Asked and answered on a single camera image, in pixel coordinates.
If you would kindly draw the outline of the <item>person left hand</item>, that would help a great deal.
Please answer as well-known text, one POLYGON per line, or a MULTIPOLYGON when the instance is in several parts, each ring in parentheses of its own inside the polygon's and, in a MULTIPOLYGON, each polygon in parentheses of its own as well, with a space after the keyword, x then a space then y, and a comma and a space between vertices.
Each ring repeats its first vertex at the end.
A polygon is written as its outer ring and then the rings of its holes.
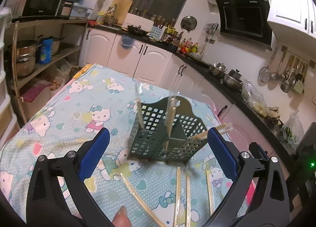
POLYGON ((112 224, 115 227, 131 227, 132 223, 127 217, 127 208, 125 206, 120 207, 116 215, 112 220, 112 224))

